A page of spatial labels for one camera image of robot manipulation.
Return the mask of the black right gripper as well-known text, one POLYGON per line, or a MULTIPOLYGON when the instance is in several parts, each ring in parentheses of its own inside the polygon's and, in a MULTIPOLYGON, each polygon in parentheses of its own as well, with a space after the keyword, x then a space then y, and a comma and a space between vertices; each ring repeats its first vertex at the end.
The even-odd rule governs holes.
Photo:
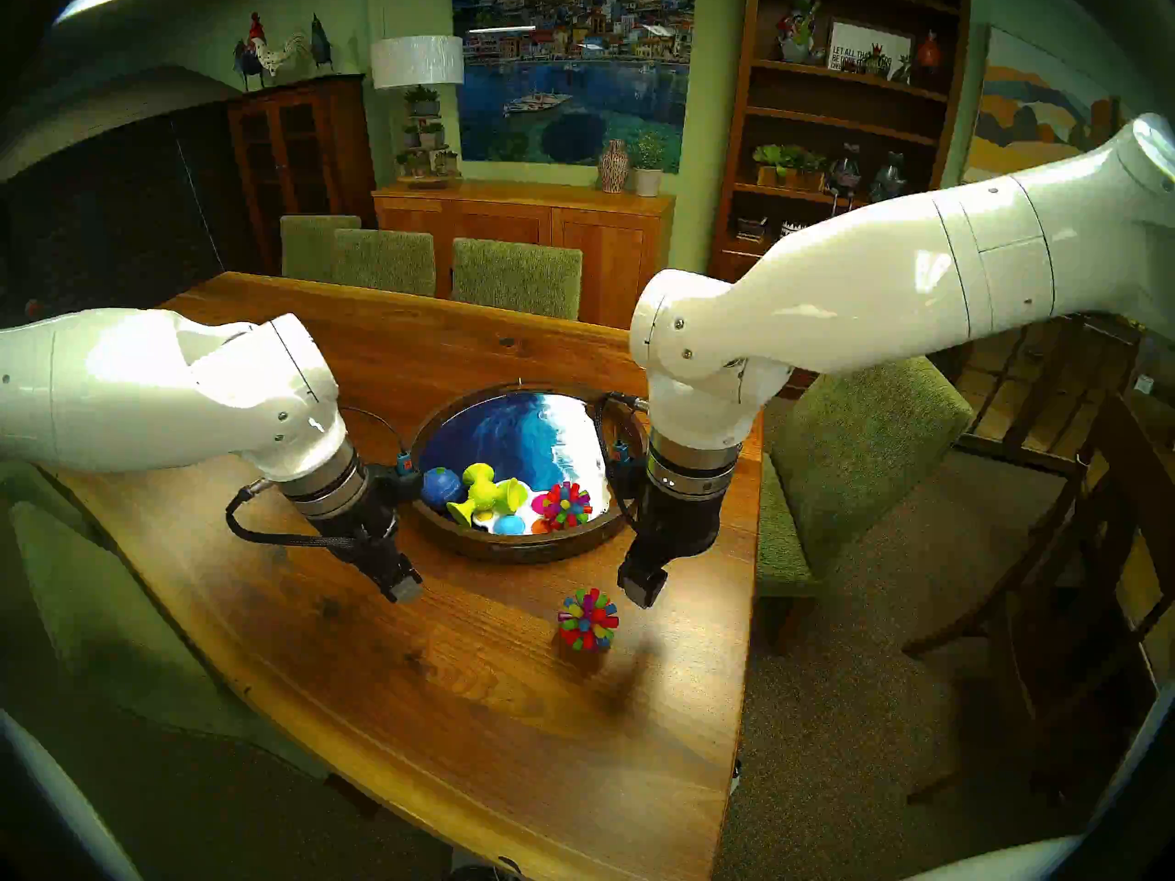
POLYGON ((724 495, 683 499, 669 493, 643 493, 631 558, 617 571, 617 585, 638 608, 652 608, 667 581, 665 566, 706 552, 720 530, 724 495))

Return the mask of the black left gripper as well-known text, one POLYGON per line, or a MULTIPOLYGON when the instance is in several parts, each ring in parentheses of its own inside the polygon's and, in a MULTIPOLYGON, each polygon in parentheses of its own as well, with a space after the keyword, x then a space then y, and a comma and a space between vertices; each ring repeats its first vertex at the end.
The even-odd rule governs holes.
POLYGON ((412 561, 395 545, 398 517, 394 476, 394 472, 367 472, 365 487, 350 507, 315 519, 315 530, 323 537, 354 542, 349 549, 333 549, 331 553, 357 570, 370 570, 370 578, 384 599, 407 604, 419 599, 424 586, 412 561))

